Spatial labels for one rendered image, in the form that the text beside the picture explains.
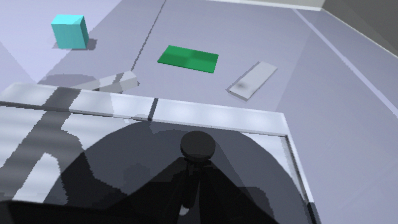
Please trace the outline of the teal block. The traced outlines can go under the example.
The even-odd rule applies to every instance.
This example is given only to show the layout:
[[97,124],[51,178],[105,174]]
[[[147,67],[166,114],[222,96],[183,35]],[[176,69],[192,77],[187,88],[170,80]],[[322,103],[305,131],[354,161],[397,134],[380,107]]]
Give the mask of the teal block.
[[89,35],[84,15],[59,15],[52,21],[58,49],[86,48]]

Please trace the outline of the grey round disc with center hole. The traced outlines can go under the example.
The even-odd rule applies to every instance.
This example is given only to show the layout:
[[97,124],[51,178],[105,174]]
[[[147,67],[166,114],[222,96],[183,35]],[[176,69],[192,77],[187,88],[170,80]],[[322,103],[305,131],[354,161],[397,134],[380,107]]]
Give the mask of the grey round disc with center hole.
[[179,157],[182,137],[209,134],[211,160],[253,203],[279,224],[313,224],[303,197],[275,157],[234,130],[140,121],[107,134],[58,177],[46,204],[106,209],[137,191]]

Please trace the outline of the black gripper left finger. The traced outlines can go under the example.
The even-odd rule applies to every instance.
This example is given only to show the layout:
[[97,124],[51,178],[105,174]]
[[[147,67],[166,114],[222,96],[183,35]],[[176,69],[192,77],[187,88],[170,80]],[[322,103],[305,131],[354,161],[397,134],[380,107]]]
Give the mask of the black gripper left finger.
[[187,158],[179,157],[134,193],[106,209],[0,201],[0,224],[177,224]]

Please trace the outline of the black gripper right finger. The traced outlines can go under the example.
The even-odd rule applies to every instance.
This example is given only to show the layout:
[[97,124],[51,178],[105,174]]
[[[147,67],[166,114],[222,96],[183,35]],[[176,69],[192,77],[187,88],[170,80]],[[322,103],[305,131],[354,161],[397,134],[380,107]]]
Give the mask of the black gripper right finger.
[[211,160],[200,175],[201,224],[279,224],[253,203]]

